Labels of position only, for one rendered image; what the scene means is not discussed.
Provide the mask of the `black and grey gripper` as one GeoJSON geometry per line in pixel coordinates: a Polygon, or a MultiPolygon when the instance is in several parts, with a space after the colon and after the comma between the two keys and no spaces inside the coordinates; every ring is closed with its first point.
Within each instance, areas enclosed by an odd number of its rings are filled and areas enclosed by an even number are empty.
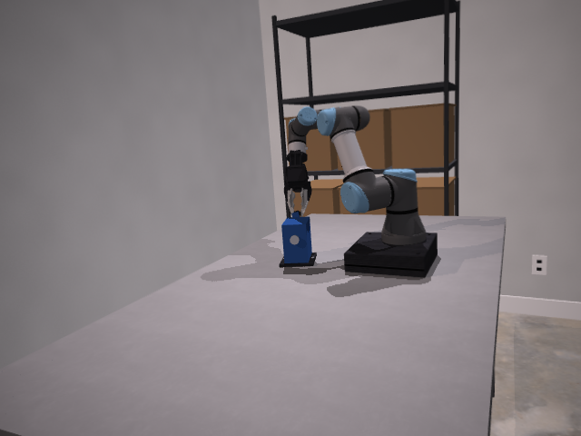
{"type": "Polygon", "coordinates": [[[284,167],[284,194],[290,208],[290,213],[295,213],[294,211],[294,203],[293,200],[295,198],[295,190],[301,189],[300,197],[301,197],[301,210],[300,210],[300,217],[303,216],[305,210],[307,208],[308,202],[311,196],[311,185],[310,181],[308,182],[309,176],[305,165],[308,160],[308,155],[300,150],[297,151],[290,151],[287,154],[287,161],[290,162],[290,166],[284,167]],[[295,155],[296,155],[296,164],[295,164],[295,155]],[[301,157],[301,164],[300,164],[300,157],[301,157]],[[299,165],[297,165],[299,164],[299,165]],[[287,182],[286,182],[287,181],[287,182]],[[302,194],[303,192],[303,194],[302,194]],[[290,195],[290,196],[289,196],[290,195]],[[303,196],[303,200],[302,200],[303,196]],[[303,201],[303,203],[302,203],[303,201]]]}

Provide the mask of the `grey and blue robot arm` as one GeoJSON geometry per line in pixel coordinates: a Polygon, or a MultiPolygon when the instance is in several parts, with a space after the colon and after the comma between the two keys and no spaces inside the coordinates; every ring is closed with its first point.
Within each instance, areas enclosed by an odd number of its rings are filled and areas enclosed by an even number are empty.
{"type": "Polygon", "coordinates": [[[369,119],[369,111],[358,105],[321,110],[303,107],[289,121],[288,153],[291,150],[306,153],[306,135],[310,130],[318,129],[320,134],[330,136],[345,173],[340,188],[345,208],[350,213],[386,208],[382,242],[421,243],[426,240],[426,230],[418,212],[416,173],[410,169],[389,169],[384,176],[375,176],[366,165],[356,137],[356,131],[365,128],[369,119]]]}

